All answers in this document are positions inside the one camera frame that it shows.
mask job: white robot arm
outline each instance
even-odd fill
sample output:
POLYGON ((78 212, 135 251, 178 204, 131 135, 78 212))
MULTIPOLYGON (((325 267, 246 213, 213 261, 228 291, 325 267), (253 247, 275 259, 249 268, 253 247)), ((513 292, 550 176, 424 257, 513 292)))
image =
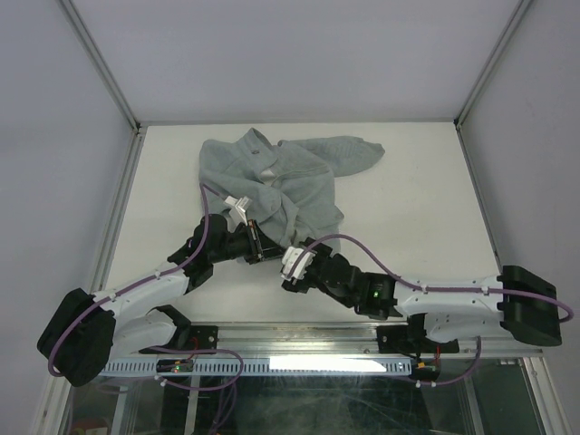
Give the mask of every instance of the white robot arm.
MULTIPOLYGON (((204 220, 194 236, 168 258, 170 263, 180 265, 191 256, 193 247, 200 245, 203 224, 204 220)), ((306 240, 304 247, 283 249, 253 220, 240 221, 230 233, 223 217, 209 215, 208 227, 199 255, 182 270, 153 274, 155 279, 119 295, 114 289, 95 295, 80 288, 71 291, 41 336, 39 351, 49 358, 56 347, 54 367, 73 386, 80 386, 97 376, 109 360, 151 346, 191 349, 184 347, 192 338, 191 323, 171 303, 207 281, 215 263, 239 257, 249 264, 282 257, 286 291, 305 293, 318 288, 357 314, 377 320, 405 318, 409 327, 403 341, 423 346, 424 352, 437 343, 477 335, 511 334, 520 342, 542 346, 561 343, 555 288, 518 266, 504 267, 501 276, 464 283, 422 283, 394 274, 362 272, 343 256, 333 255, 326 245, 306 246, 313 240, 306 240), (518 296, 524 291, 527 297, 518 296), (90 313, 79 321, 85 312, 90 313), (71 327, 62 344, 56 345, 71 327)), ((400 343, 401 332, 397 334, 400 343)))

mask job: gray wall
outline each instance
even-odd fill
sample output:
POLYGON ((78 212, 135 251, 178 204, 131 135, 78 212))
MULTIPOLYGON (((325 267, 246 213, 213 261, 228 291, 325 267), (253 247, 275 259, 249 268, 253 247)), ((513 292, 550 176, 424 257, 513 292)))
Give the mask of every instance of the gray wall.
POLYGON ((450 121, 517 0, 74 3, 141 121, 214 123, 450 121))
POLYGON ((0 425, 23 434, 36 340, 87 281, 130 131, 55 1, 2 3, 0 59, 0 425))
MULTIPOLYGON (((465 126, 498 252, 580 310, 580 2, 538 0, 465 126)), ((580 428, 577 319, 549 364, 580 428)))

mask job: gray hoodie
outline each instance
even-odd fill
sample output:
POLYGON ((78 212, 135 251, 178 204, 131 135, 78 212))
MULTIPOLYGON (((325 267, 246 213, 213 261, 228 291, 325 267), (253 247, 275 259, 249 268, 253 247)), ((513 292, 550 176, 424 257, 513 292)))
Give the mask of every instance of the gray hoodie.
MULTIPOLYGON (((199 180, 224 195, 253 200, 247 217, 282 247, 338 232, 344 219, 334 204, 334 177, 361 172, 384 154, 381 144, 350 136, 280 140, 256 129, 234 143, 206 140, 199 152, 199 180)), ((208 195, 209 212, 228 210, 208 195)), ((330 244, 335 249, 339 244, 330 244)))

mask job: white table surface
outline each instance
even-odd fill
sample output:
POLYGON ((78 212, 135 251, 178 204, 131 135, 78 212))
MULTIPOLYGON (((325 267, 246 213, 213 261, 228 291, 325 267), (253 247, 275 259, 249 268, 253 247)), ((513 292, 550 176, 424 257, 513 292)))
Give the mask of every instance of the white table surface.
MULTIPOLYGON (((182 246, 202 216, 198 152, 204 140, 235 141, 250 127, 272 143, 353 135, 386 152, 372 169, 336 179, 344 234, 396 273, 434 279, 496 275, 498 267, 452 123, 189 125, 149 127, 122 223, 108 287, 141 276, 182 246)), ((378 267, 357 246, 342 253, 378 267)), ((283 290, 279 260, 218 264, 214 276, 173 304, 191 321, 364 322, 330 297, 283 290)))

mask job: gray sweatshirt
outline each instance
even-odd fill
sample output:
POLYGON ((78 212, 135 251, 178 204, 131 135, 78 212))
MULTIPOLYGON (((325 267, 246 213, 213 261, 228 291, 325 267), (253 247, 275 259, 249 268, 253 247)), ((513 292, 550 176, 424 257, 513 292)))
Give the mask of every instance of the gray sweatshirt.
MULTIPOLYGON (((380 144, 350 136, 280 140, 276 146, 250 129, 234 143, 206 140, 199 152, 199 180, 224 195, 251 198, 247 217, 289 247, 307 237, 336 234, 344 215, 334 204, 334 177, 368 169, 383 154, 380 144)), ((228 210, 214 195, 208 201, 210 213, 228 210)))

